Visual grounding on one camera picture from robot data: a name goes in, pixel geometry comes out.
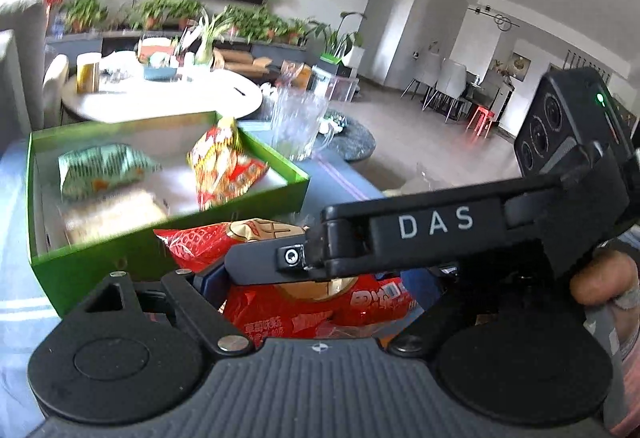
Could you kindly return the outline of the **person's right hand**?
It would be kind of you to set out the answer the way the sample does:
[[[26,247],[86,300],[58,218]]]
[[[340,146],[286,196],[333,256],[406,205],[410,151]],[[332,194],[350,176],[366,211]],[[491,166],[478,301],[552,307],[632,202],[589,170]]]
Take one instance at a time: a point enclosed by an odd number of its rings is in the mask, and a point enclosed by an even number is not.
[[[592,262],[570,280],[570,293],[587,307],[608,306],[620,322],[634,325],[639,320],[639,307],[622,307],[623,296],[639,286],[638,268],[634,260],[618,250],[598,250]]]

